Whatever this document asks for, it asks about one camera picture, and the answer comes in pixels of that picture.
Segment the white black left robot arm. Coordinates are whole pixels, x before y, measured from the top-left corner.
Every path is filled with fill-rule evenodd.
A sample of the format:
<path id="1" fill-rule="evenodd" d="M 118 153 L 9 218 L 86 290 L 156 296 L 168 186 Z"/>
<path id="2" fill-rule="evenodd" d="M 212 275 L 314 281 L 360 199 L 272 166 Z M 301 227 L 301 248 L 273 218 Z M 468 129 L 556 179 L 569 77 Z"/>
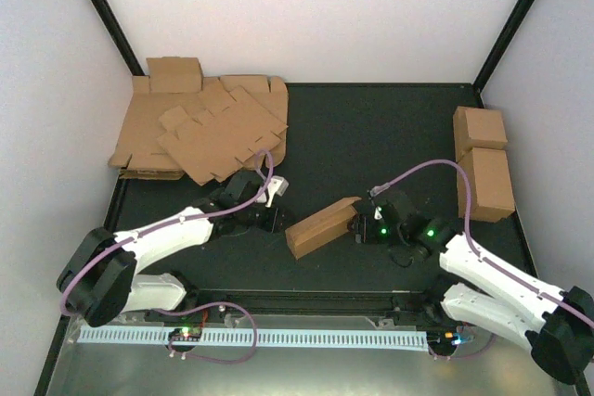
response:
<path id="1" fill-rule="evenodd" d="M 288 186 L 282 176 L 241 171 L 225 186 L 158 222 L 115 233 L 103 227 L 91 230 L 58 277 L 61 311 L 83 317 L 91 327 L 145 310 L 179 321 L 192 319 L 200 300 L 188 280 L 178 272 L 148 275 L 146 269 L 243 229 L 282 231 L 293 218 L 275 200 Z"/>

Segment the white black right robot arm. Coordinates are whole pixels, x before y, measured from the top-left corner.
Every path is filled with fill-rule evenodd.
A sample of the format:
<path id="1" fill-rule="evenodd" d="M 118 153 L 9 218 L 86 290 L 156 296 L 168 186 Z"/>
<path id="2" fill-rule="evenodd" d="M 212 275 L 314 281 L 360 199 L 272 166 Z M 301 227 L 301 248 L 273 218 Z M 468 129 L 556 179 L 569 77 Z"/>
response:
<path id="1" fill-rule="evenodd" d="M 403 193 L 372 201 L 348 229 L 360 244 L 400 249 L 411 264 L 437 259 L 444 275 L 421 303 L 428 322 L 452 319 L 504 338 L 563 384 L 576 384 L 592 363 L 593 298 L 581 287 L 563 290 L 521 271 Z"/>

